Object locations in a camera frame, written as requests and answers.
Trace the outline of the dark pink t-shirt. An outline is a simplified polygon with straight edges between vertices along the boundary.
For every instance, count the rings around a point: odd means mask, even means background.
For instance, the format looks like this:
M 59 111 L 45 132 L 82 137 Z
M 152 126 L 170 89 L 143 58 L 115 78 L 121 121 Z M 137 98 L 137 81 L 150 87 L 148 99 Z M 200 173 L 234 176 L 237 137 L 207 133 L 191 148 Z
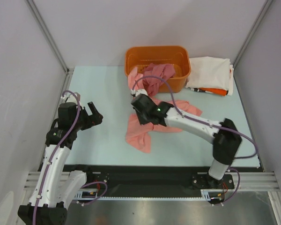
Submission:
M 159 77 L 163 80 L 168 80 L 175 75 L 175 69 L 172 64 L 149 64 L 143 69 L 143 85 L 150 97 L 158 93 L 163 81 L 152 76 Z

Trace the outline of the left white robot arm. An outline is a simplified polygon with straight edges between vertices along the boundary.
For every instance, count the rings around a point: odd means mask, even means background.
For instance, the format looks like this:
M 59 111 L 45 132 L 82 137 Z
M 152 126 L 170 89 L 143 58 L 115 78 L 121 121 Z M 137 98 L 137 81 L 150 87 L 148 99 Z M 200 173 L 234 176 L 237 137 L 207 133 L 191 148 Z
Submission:
M 18 216 L 25 224 L 65 224 L 68 207 L 79 189 L 93 184 L 94 175 L 82 165 L 70 172 L 63 185 L 59 183 L 77 133 L 103 121 L 93 102 L 87 105 L 91 115 L 74 101 L 59 105 L 58 117 L 46 134 L 44 159 L 36 187 L 28 203 L 18 209 Z

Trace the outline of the light pink t-shirt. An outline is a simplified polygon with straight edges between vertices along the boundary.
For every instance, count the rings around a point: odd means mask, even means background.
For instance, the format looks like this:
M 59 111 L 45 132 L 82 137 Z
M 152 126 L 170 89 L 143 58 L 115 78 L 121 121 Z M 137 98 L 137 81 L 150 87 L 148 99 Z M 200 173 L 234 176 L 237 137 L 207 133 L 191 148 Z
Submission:
M 128 87 L 131 89 L 134 85 L 135 90 L 145 89 L 142 80 L 139 82 L 135 82 L 136 80 L 143 77 L 143 73 L 138 73 L 138 68 L 134 67 L 130 74 L 128 75 Z M 161 100 L 151 97 L 152 100 L 159 104 Z M 135 149 L 144 152 L 151 152 L 151 136 L 149 132 L 161 132 L 161 133 L 178 133 L 182 132 L 179 128 L 174 127 L 164 127 L 162 125 L 153 125 L 152 123 L 148 123 L 145 125 L 141 125 L 139 123 L 138 117 L 135 113 L 131 114 L 128 120 L 128 127 L 126 132 L 126 142 L 134 147 Z

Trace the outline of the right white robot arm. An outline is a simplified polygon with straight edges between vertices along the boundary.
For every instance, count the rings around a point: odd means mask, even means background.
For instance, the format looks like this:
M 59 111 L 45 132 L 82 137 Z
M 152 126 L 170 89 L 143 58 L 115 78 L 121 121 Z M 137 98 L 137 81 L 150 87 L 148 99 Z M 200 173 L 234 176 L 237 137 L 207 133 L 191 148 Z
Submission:
M 212 144 L 213 161 L 203 181 L 198 181 L 197 188 L 218 189 L 223 184 L 226 170 L 234 161 L 242 143 L 242 138 L 230 119 L 222 122 L 203 119 L 168 102 L 154 103 L 150 98 L 141 95 L 140 99 L 131 101 L 140 124 L 152 123 L 166 128 L 179 128 L 196 135 Z

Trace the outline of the orange plastic basket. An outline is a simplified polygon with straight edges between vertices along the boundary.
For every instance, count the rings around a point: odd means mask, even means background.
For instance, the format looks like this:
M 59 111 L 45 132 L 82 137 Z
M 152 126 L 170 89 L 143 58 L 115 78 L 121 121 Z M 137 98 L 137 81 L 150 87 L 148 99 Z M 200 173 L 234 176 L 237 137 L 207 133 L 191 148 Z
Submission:
M 125 75 L 128 76 L 134 67 L 142 73 L 149 64 L 172 64 L 175 74 L 167 80 L 173 92 L 180 92 L 191 73 L 188 51 L 178 45 L 137 46 L 125 53 Z

